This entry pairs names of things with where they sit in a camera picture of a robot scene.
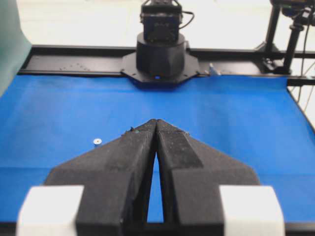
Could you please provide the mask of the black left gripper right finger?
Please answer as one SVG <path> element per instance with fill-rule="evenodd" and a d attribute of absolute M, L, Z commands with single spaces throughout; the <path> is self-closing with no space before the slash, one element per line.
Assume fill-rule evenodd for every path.
<path fill-rule="evenodd" d="M 165 221 L 222 225 L 219 186 L 260 184 L 248 165 L 161 119 L 156 132 Z"/>

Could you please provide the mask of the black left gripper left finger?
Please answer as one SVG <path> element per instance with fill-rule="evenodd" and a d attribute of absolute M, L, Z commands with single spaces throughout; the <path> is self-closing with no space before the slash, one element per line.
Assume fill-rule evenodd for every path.
<path fill-rule="evenodd" d="M 82 185 L 76 217 L 80 236 L 121 236 L 147 221 L 156 154 L 155 119 L 54 167 L 45 185 Z"/>

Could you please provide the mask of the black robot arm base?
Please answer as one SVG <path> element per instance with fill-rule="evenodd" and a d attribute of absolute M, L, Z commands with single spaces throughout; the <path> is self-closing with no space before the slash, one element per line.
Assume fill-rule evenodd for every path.
<path fill-rule="evenodd" d="M 143 32 L 136 51 L 123 57 L 121 72 L 142 83 L 180 83 L 199 75 L 199 61 L 187 52 L 180 33 L 183 10 L 176 0 L 147 0 L 141 5 Z"/>

